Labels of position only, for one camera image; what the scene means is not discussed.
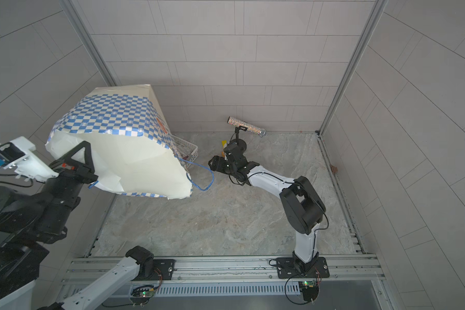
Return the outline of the white perforated plastic basket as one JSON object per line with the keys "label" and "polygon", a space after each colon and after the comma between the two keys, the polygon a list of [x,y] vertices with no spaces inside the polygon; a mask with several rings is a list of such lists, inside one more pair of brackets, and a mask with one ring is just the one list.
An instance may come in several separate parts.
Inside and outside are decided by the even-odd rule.
{"label": "white perforated plastic basket", "polygon": [[198,146],[175,135],[172,135],[172,137],[181,158],[184,159],[184,167],[188,169],[198,157]]}

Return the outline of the blue checkered paper bag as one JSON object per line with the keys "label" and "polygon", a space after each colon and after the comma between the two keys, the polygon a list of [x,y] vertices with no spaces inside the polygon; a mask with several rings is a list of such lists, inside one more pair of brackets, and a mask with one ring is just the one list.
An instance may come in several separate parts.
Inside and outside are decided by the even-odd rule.
{"label": "blue checkered paper bag", "polygon": [[90,143],[95,186],[118,195],[184,199],[197,189],[149,84],[98,87],[53,126],[46,150],[59,159]]}

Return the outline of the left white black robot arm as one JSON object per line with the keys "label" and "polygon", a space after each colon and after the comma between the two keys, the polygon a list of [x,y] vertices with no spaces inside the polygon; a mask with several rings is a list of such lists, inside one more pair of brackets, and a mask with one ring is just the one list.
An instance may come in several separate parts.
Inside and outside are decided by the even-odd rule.
{"label": "left white black robot arm", "polygon": [[0,309],[30,309],[47,245],[66,238],[68,217],[84,185],[98,181],[89,142],[80,142],[51,164],[19,137],[0,145],[0,167],[43,184],[35,195],[0,182]]}

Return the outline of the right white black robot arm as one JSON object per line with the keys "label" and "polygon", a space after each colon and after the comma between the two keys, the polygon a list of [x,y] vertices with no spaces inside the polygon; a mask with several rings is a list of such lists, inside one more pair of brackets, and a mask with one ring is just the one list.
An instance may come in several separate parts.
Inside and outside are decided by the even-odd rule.
{"label": "right white black robot arm", "polygon": [[326,207],[304,176],[288,178],[273,173],[255,161],[248,161],[240,146],[232,142],[223,150],[224,157],[214,156],[208,163],[210,170],[234,178],[239,185],[261,188],[277,196],[291,227],[296,231],[294,266],[306,273],[318,260],[317,235],[326,216]]}

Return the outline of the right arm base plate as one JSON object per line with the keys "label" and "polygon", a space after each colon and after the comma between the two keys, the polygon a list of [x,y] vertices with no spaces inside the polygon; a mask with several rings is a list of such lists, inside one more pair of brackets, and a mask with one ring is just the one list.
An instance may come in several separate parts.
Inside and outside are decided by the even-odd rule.
{"label": "right arm base plate", "polygon": [[293,278],[329,278],[328,264],[324,257],[315,257],[304,263],[296,257],[279,257],[269,261],[277,269],[279,279]]}

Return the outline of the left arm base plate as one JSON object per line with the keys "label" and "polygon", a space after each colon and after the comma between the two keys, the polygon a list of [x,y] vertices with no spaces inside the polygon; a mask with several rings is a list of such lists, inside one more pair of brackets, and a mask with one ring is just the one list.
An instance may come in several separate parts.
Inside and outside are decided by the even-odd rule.
{"label": "left arm base plate", "polygon": [[139,268],[139,273],[134,281],[171,280],[176,261],[173,259],[153,259],[145,262]]}

